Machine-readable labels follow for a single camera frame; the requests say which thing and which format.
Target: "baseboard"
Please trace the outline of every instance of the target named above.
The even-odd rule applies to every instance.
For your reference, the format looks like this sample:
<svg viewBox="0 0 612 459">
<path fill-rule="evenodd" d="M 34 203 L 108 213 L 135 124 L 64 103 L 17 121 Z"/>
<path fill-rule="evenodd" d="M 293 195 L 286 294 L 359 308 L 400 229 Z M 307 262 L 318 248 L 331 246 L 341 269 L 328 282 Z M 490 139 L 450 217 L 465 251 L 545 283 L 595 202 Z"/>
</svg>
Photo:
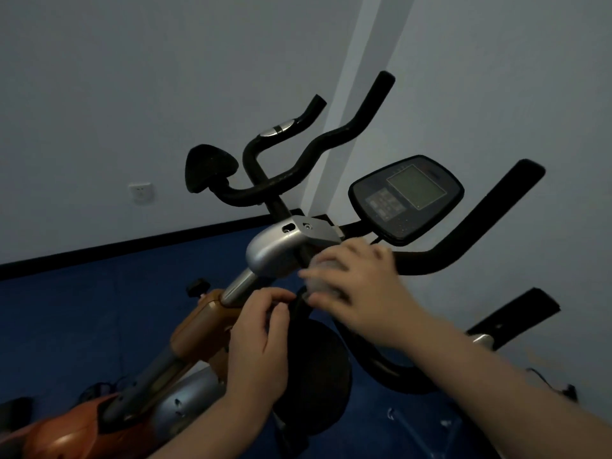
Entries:
<svg viewBox="0 0 612 459">
<path fill-rule="evenodd" d="M 292 209 L 292 214 L 302 215 L 301 209 Z M 227 234 L 246 229 L 262 227 L 273 223 L 272 216 L 249 217 L 246 219 L 223 222 L 221 224 L 196 227 L 195 229 L 181 230 L 152 237 L 128 240 L 126 242 L 112 243 L 110 245 L 94 246 L 82 250 L 68 251 L 67 253 L 52 254 L 41 258 L 26 259 L 24 261 L 0 264 L 0 280 L 24 277 L 47 270 L 61 269 L 63 267 L 77 266 L 86 262 L 100 261 L 124 254 L 159 248 L 160 246 L 176 245 L 215 235 Z"/>
</svg>

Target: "white wall socket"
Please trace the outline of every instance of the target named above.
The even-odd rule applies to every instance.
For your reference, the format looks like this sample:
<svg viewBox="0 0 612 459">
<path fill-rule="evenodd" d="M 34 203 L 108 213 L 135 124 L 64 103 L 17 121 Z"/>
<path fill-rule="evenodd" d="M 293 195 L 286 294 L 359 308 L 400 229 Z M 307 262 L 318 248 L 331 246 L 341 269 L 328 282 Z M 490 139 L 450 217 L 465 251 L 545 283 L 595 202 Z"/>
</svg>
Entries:
<svg viewBox="0 0 612 459">
<path fill-rule="evenodd" d="M 153 201 L 153 184 L 145 182 L 142 184 L 128 184 L 128 190 L 132 200 L 136 204 L 147 204 Z"/>
</svg>

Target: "forearm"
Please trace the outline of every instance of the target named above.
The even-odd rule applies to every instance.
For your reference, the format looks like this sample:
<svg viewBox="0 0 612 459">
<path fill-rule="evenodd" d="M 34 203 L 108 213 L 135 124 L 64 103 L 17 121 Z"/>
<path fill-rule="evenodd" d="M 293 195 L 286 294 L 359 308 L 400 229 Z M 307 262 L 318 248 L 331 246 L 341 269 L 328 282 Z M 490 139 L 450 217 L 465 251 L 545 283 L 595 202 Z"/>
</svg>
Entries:
<svg viewBox="0 0 612 459">
<path fill-rule="evenodd" d="M 597 457 L 612 428 L 548 389 L 530 386 L 501 356 L 426 313 L 402 349 L 451 396 L 508 459 Z"/>
<path fill-rule="evenodd" d="M 233 459 L 255 440 L 266 416 L 247 414 L 247 406 L 237 406 L 221 398 L 151 459 Z"/>
</svg>

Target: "spin bike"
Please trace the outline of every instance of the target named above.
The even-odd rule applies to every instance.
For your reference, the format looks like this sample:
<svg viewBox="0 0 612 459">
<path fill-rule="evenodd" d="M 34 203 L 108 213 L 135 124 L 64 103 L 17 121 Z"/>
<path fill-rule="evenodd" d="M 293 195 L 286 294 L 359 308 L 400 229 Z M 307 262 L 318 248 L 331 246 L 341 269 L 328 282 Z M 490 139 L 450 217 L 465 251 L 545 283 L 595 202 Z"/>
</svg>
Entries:
<svg viewBox="0 0 612 459">
<path fill-rule="evenodd" d="M 0 443 L 0 458 L 102 459 L 145 457 L 181 432 L 225 390 L 232 325 L 256 289 L 308 267 L 322 249 L 374 232 L 394 246 L 408 245 L 440 222 L 463 198 L 463 186 L 441 164 L 417 155 L 362 177 L 350 186 L 349 199 L 360 220 L 335 226 L 319 218 L 293 215 L 280 195 L 302 182 L 318 158 L 361 134 L 395 82 L 379 73 L 350 122 L 310 142 L 295 165 L 269 178 L 257 162 L 264 150 L 291 138 L 317 119 L 325 100 L 315 96 L 302 115 L 256 136 L 244 149 L 242 164 L 253 186 L 232 188 L 238 170 L 233 156 L 211 145 L 187 156 L 187 189 L 209 189 L 232 206 L 265 204 L 274 224 L 246 250 L 248 268 L 225 290 L 206 293 L 176 327 L 168 346 L 122 392 L 87 401 L 62 416 L 14 432 Z M 520 160 L 444 239 L 429 251 L 394 252 L 400 275 L 424 275 L 460 259 L 537 182 L 545 169 Z M 383 386 L 423 394 L 436 386 L 417 367 L 388 360 L 371 343 L 334 321 L 337 332 L 310 319 L 301 290 L 289 304 L 287 391 L 273 409 L 277 440 L 285 455 L 307 446 L 304 439 L 333 425 L 344 413 L 352 383 L 349 352 Z M 517 335 L 559 311 L 554 301 L 532 289 L 466 331 L 475 344 L 497 350 Z M 194 371 L 200 361 L 209 363 Z"/>
</svg>

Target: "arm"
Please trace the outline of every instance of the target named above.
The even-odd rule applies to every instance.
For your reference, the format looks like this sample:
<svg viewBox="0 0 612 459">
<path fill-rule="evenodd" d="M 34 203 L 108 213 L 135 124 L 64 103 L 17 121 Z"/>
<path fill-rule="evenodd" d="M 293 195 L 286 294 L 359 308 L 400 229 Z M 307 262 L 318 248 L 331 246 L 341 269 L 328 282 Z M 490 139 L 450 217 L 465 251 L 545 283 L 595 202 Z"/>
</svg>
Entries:
<svg viewBox="0 0 612 459">
<path fill-rule="evenodd" d="M 502 357 L 420 308 L 397 276 L 390 250 L 351 239 L 317 257 L 330 259 L 346 270 L 314 268 L 300 275 L 339 288 L 350 303 L 314 293 L 310 305 L 373 343 L 404 351 L 509 459 L 601 457 L 612 451 L 606 423 L 529 385 Z"/>
<path fill-rule="evenodd" d="M 274 402 L 287 386 L 287 329 L 285 302 L 295 295 L 281 288 L 254 292 L 231 331 L 228 386 L 213 404 L 152 459 L 232 459 L 255 440 Z M 266 311 L 272 311 L 266 333 Z"/>
</svg>

